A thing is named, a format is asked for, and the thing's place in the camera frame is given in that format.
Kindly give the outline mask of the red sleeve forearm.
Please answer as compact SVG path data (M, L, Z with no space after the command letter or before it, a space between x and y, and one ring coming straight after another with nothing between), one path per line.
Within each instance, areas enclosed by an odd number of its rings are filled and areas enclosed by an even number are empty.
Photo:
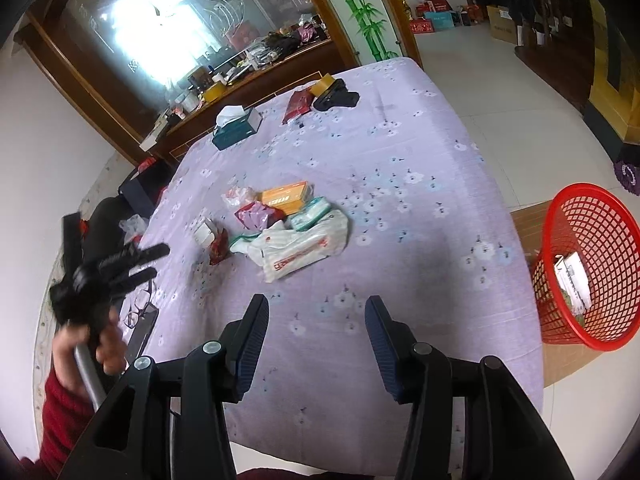
M92 404L62 386L52 368L42 409L43 438L38 460L20 459L23 479L56 479L93 416Z

